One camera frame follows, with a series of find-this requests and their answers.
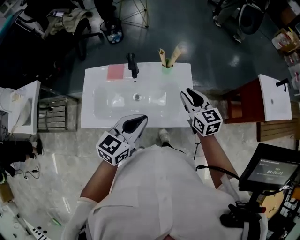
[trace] dark floor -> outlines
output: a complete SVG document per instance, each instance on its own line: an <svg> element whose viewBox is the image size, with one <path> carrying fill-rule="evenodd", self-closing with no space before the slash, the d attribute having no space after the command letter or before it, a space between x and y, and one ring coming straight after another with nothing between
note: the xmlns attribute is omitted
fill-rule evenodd
<svg viewBox="0 0 300 240"><path fill-rule="evenodd" d="M94 6L91 0L84 4L87 9ZM123 4L123 9L126 15L127 10L134 12L135 6L130 0ZM64 72L53 87L63 93L81 92L87 68L125 63L129 52L136 54L138 62L160 61L160 48L170 56L178 44L186 51L178 62L190 63L194 86L207 90L234 89L258 74L279 80L289 77L284 59L270 41L278 29L268 16L259 31L238 44L232 38L234 19L218 28L212 21L213 6L206 1L149 0L148 9L148 29L123 24L125 37L116 45L106 40L101 44L99 38L90 38L88 56L83 62L74 51L70 52L65 59ZM95 9L92 11L95 15L91 25L93 31L98 31L101 19Z"/></svg>

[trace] display screen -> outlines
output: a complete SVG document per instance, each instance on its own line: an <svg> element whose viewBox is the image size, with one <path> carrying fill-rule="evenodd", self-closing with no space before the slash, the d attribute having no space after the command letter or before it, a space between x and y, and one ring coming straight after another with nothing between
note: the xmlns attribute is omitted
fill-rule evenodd
<svg viewBox="0 0 300 240"><path fill-rule="evenodd" d="M248 180L283 185L297 169L297 164L261 159Z"/></svg>

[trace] sink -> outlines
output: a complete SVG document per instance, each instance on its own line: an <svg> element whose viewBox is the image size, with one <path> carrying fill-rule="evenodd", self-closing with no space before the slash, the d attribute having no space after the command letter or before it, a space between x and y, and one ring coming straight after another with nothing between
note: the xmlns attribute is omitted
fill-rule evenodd
<svg viewBox="0 0 300 240"><path fill-rule="evenodd" d="M110 128L124 116L145 114L147 127L189 127L180 92L192 88L191 66L175 63L167 74L160 62L138 63L131 76L124 64L123 79L107 80L108 66L86 69L81 109L82 128Z"/></svg>
<svg viewBox="0 0 300 240"><path fill-rule="evenodd" d="M171 81L108 81L94 90L94 114L98 119L131 114L145 114L150 120L176 117L181 105L179 94L177 83Z"/></svg>

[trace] white shirt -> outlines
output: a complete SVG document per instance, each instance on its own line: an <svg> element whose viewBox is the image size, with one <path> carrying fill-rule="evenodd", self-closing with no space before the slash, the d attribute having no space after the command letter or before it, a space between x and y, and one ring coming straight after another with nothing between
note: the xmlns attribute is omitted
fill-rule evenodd
<svg viewBox="0 0 300 240"><path fill-rule="evenodd" d="M238 189L237 181L231 182ZM162 240L168 234L174 239L240 240L243 229L226 228L219 220L237 200L225 189L204 185L186 154L154 145L120 167L103 201L80 199L62 240L76 239L86 219L93 240ZM236 192L235 198L249 199L246 192ZM261 222L266 224L266 217ZM260 239L265 236L266 228Z"/></svg>

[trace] drain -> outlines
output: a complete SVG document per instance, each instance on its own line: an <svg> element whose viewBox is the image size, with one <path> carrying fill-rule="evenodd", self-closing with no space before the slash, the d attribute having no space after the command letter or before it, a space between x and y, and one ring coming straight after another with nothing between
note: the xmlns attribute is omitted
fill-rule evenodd
<svg viewBox="0 0 300 240"><path fill-rule="evenodd" d="M138 102L138 101L140 101L141 99L142 99L142 96L141 96L140 94L135 93L135 94L133 95L133 100L134 100L134 101Z"/></svg>

